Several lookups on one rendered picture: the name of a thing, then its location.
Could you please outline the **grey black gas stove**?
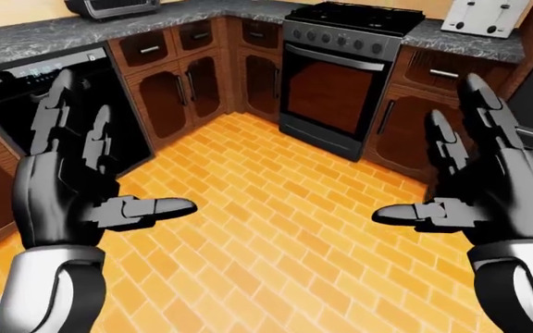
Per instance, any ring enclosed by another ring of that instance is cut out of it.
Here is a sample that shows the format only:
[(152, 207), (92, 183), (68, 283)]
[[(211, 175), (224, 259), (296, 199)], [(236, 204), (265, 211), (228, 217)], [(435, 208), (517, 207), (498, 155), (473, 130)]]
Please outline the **grey black gas stove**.
[(359, 161), (402, 40), (424, 19), (338, 2), (293, 10), (282, 24), (280, 132)]

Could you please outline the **grey marble countertop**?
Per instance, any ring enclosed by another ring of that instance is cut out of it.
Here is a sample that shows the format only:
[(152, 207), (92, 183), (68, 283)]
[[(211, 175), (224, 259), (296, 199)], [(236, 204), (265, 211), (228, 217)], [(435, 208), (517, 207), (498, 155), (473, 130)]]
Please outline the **grey marble countertop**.
[[(270, 0), (185, 0), (162, 5), (149, 16), (102, 23), (56, 18), (0, 27), (0, 64), (218, 16), (280, 24), (298, 7), (295, 3)], [(445, 32), (440, 29), (441, 24), (437, 19), (422, 21), (402, 39), (402, 44), (505, 63), (521, 63), (525, 57), (519, 31), (498, 39)]]

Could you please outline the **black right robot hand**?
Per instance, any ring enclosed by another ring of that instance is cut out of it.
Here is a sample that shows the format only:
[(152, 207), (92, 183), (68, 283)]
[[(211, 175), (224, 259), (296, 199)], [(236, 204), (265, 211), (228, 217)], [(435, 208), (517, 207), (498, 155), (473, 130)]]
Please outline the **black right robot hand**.
[(476, 153), (468, 153), (439, 110), (429, 111), (428, 157), (438, 171), (430, 198), (380, 207), (372, 221), (417, 232), (461, 231), (475, 245), (533, 239), (533, 152), (518, 135), (518, 122), (478, 74), (461, 79), (457, 94)]

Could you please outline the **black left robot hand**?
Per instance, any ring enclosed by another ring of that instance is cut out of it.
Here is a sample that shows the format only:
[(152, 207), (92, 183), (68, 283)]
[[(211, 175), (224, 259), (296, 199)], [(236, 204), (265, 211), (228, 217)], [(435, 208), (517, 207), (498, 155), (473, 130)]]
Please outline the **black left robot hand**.
[(38, 134), (21, 157), (13, 184), (12, 210), (25, 249), (38, 246), (96, 246), (105, 230), (153, 227), (156, 221), (195, 213), (183, 198), (139, 199), (119, 195), (103, 106), (86, 135), (68, 127), (77, 107), (39, 109)]

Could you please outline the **black toaster oven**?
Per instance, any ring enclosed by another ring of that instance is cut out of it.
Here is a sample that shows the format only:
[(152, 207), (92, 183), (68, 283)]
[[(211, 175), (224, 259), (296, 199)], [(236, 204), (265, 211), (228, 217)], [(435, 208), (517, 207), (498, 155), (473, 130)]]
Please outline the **black toaster oven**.
[(155, 13), (160, 0), (64, 0), (71, 13), (83, 19), (103, 21)]

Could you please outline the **black dishwasher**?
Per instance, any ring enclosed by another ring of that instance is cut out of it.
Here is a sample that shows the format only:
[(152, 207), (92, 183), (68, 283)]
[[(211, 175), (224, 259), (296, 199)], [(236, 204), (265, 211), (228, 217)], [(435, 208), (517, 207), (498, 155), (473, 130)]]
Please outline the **black dishwasher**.
[(92, 129), (101, 107), (110, 108), (106, 130), (113, 168), (122, 176), (148, 162), (153, 149), (125, 91), (109, 49), (81, 46), (0, 64), (0, 135), (16, 154), (29, 154), (38, 134), (39, 109), (77, 107), (68, 127), (80, 135)]

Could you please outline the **white toaster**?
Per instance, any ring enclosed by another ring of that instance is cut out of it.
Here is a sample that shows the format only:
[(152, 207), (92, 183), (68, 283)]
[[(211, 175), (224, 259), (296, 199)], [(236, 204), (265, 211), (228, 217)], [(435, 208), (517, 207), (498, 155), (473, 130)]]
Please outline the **white toaster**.
[(532, 0), (453, 0), (440, 30), (507, 39)]

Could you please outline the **brown wooden drawer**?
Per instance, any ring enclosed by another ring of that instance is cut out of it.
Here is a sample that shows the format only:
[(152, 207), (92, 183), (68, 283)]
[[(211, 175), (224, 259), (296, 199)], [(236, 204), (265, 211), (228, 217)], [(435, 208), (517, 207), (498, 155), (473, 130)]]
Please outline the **brown wooden drawer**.
[(281, 45), (280, 24), (242, 18), (238, 31), (242, 45), (265, 52), (279, 52)]
[(514, 69), (514, 64), (497, 60), (403, 46), (395, 61), (390, 82), (455, 96), (458, 80), (475, 73), (497, 92)]
[(108, 41), (123, 76), (168, 63), (177, 58), (171, 30), (154, 30)]
[(178, 56), (189, 56), (219, 46), (217, 24), (213, 18), (172, 27)]

